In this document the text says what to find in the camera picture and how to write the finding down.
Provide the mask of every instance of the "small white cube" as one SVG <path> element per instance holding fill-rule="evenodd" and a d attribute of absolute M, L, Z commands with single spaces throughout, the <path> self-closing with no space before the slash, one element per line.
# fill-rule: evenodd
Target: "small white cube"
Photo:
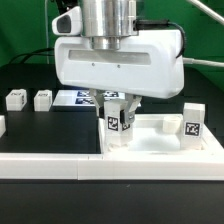
<path fill-rule="evenodd" d="M 13 89 L 6 96 L 7 111 L 21 111 L 27 103 L 27 93 L 25 89 Z"/>
<path fill-rule="evenodd" d="M 0 116 L 0 138 L 5 133 L 5 131 L 6 131 L 6 128 L 5 128 L 5 117 L 4 116 Z"/>
<path fill-rule="evenodd" d="M 114 99 L 104 103 L 105 137 L 107 145 L 124 146 L 133 139 L 132 124 L 120 123 L 120 112 L 125 109 L 127 101 Z"/>
<path fill-rule="evenodd" d="M 181 134 L 182 149 L 201 149 L 205 119 L 205 105 L 185 103 Z"/>
<path fill-rule="evenodd" d="M 49 111 L 52 105 L 52 91 L 40 90 L 34 97 L 35 111 Z"/>

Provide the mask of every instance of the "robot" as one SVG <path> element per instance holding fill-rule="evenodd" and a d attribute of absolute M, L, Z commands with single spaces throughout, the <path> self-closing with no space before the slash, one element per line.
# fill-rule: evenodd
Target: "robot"
<path fill-rule="evenodd" d="M 182 90 L 184 31 L 168 20 L 138 20 L 137 0 L 57 3 L 63 13 L 52 23 L 53 32 L 62 36 L 55 44 L 57 76 L 64 85 L 90 89 L 108 141 L 113 142 L 115 130 L 123 135 L 115 142 L 123 145 L 132 138 L 142 96 L 166 99 Z M 179 30 L 164 30 L 171 25 Z M 123 92 L 125 99 L 106 102 L 105 90 Z"/>

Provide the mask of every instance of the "green wall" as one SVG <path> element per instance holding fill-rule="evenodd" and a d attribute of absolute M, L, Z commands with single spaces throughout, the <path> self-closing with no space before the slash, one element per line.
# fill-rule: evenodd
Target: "green wall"
<path fill-rule="evenodd" d="M 224 16 L 221 0 L 203 0 Z M 0 5 L 0 66 L 15 55 L 46 47 L 45 0 L 7 0 Z M 56 3 L 49 0 L 49 21 L 57 16 Z M 182 25 L 188 37 L 185 57 L 224 62 L 224 27 L 186 0 L 145 0 L 143 15 L 149 19 L 168 18 Z M 55 37 L 50 33 L 50 45 Z M 46 63 L 35 57 L 29 62 Z M 224 90 L 224 69 L 194 66 Z"/>

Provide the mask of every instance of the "metal cylinder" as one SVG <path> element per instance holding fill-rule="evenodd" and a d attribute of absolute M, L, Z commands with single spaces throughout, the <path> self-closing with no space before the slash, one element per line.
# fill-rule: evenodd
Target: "metal cylinder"
<path fill-rule="evenodd" d="M 93 49 L 119 49 L 121 37 L 130 35 L 130 17 L 136 0 L 80 0 L 82 36 L 92 37 Z"/>

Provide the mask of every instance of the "white cable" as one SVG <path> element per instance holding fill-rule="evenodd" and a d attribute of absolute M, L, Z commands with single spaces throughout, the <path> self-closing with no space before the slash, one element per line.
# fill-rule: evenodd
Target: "white cable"
<path fill-rule="evenodd" d="M 224 25 L 224 18 L 220 16 L 218 13 L 214 12 L 212 9 L 210 9 L 205 4 L 201 3 L 199 0 L 187 0 L 188 2 L 192 3 L 199 9 L 201 9 L 203 12 L 205 12 L 207 15 L 212 17 L 214 20 L 218 21 L 222 25 Z"/>
<path fill-rule="evenodd" d="M 49 48 L 49 30 L 48 30 L 48 0 L 45 0 L 45 32 L 46 32 L 46 47 Z"/>
<path fill-rule="evenodd" d="M 222 62 L 197 60 L 194 58 L 183 58 L 183 62 L 184 62 L 184 64 L 196 64 L 196 65 L 206 65 L 206 66 L 223 67 L 224 68 L 224 63 L 222 63 Z"/>

